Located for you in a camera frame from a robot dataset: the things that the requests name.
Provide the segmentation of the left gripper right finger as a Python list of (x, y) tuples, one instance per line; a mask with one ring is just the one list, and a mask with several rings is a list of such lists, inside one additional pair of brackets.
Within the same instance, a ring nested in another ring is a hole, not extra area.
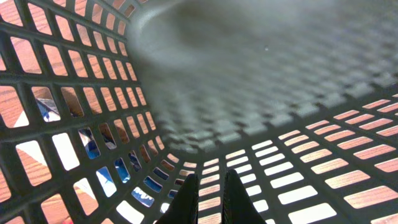
[(265, 224), (234, 169), (224, 180), (222, 224)]

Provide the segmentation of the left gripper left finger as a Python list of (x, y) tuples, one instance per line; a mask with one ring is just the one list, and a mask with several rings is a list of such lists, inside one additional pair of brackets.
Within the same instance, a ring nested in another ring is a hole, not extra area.
[(189, 174), (169, 205), (169, 208), (156, 221), (156, 224), (197, 224), (198, 187), (198, 176), (196, 174)]

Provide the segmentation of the grey plastic lattice basket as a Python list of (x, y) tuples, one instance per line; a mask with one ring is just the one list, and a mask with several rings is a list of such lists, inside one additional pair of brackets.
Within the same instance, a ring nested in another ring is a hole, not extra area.
[(2, 223), (156, 223), (189, 174), (222, 223), (230, 169), (265, 223), (397, 222), (396, 1), (1, 2)]

